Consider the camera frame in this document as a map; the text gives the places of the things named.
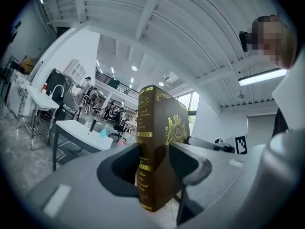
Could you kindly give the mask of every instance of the brown book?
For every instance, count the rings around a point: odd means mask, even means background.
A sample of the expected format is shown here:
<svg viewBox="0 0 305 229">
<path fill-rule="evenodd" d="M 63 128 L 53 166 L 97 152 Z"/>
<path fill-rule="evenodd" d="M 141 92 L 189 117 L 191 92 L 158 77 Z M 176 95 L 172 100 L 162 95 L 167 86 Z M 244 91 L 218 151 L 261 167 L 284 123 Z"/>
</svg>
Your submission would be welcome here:
<svg viewBox="0 0 305 229">
<path fill-rule="evenodd" d="M 157 211 L 181 190 L 182 184 L 169 161 L 168 145 L 183 143 L 189 135 L 187 110 L 182 103 L 154 85 L 140 91 L 137 187 L 146 210 Z"/>
</svg>

